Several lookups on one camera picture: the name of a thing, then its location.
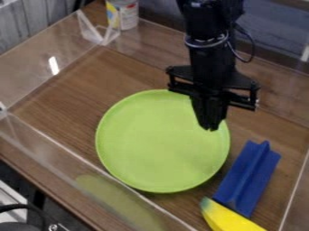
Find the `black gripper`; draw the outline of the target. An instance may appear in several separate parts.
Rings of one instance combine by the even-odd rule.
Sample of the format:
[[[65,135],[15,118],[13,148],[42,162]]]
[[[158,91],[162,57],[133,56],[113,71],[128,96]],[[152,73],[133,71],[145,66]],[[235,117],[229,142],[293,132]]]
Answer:
[[[169,66],[169,90],[190,97],[200,126],[216,131],[227,119],[229,106],[256,110],[260,84],[236,67],[231,42],[186,43],[190,64]]]

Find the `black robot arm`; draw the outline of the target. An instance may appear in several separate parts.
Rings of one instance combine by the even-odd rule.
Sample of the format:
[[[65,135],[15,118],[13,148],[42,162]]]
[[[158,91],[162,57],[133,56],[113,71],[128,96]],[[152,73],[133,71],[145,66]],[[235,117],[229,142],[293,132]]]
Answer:
[[[190,63],[168,67],[169,90],[190,97],[200,126],[216,131],[231,106],[257,108],[261,85],[237,70],[236,33],[244,0],[177,0]]]

